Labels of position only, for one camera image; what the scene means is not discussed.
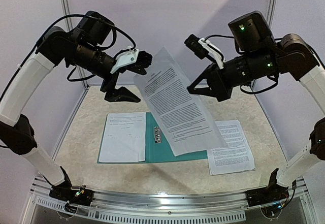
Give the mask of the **printed text page sheet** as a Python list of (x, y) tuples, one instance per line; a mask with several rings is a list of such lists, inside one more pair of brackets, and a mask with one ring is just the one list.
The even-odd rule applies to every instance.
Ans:
[(166, 48), (134, 84), (167, 139), (174, 156), (226, 147), (210, 112), (187, 90), (189, 79)]

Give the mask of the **printed signature page sheet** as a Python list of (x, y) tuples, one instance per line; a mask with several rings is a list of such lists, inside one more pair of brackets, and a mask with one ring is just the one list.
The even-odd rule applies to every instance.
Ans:
[(99, 164), (145, 161), (146, 113), (110, 113), (102, 135)]

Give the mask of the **green file folder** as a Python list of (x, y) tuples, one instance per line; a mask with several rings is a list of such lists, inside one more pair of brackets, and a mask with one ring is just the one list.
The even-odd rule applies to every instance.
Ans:
[(161, 131), (158, 132), (160, 142), (157, 142), (154, 135), (154, 130), (158, 128), (158, 124), (150, 112), (146, 113), (146, 147), (145, 147), (145, 161), (140, 163), (129, 164), (143, 164), (143, 163), (171, 163), (182, 161), (193, 161), (199, 159), (206, 159), (206, 151), (199, 151), (187, 153), (180, 156), (174, 156), (171, 147)]

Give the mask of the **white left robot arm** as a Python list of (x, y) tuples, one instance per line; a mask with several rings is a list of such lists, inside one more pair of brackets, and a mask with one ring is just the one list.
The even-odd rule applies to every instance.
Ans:
[(75, 197), (75, 189), (63, 168), (38, 145), (29, 119), (22, 111), (44, 78), (62, 61), (66, 66), (81, 67), (92, 77), (102, 78), (101, 91), (107, 102), (138, 103), (140, 99), (135, 94), (125, 87), (116, 87), (116, 83), (125, 71), (145, 75), (152, 63), (152, 55), (132, 43), (109, 56), (103, 42), (109, 34), (117, 36), (121, 33), (112, 21), (95, 11), (80, 15), (80, 22), (71, 31), (51, 24), (1, 95), (3, 146), (27, 159), (65, 201)]

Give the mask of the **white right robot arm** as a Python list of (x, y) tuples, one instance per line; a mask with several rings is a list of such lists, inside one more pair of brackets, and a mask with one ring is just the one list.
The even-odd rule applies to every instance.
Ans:
[(185, 46), (211, 64), (187, 88), (191, 94), (216, 98), (231, 97), (234, 87), (244, 89), (262, 77), (278, 84), (279, 75), (289, 73), (324, 109), (324, 65), (314, 49), (299, 35), (287, 34), (276, 40), (259, 11), (247, 13), (228, 24), (237, 57), (227, 61), (208, 37), (190, 35)]

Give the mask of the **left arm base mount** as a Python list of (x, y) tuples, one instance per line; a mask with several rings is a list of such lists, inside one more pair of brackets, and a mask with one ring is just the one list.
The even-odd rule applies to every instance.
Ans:
[(72, 214), (77, 212), (77, 206), (79, 205), (89, 207), (93, 200), (94, 191), (87, 189), (85, 185), (72, 186), (64, 168), (60, 166), (60, 169), (64, 175), (64, 182), (58, 186), (51, 185), (49, 196), (65, 201), (64, 210)]

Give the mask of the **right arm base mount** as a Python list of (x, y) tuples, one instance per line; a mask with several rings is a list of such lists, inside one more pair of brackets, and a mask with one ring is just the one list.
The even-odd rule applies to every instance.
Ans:
[(279, 169), (276, 168), (271, 173), (269, 183), (266, 187), (255, 188), (247, 190), (245, 192), (246, 200), (248, 202), (249, 207), (263, 205), (271, 202), (277, 202), (282, 199), (285, 199), (285, 202), (283, 204), (280, 204), (279, 207), (277, 207), (277, 209), (283, 209), (292, 201), (297, 188), (297, 181), (295, 180), (292, 182), (293, 193), (291, 195), (291, 198), (289, 198), (288, 187), (283, 187), (278, 184), (276, 178), (278, 171)]

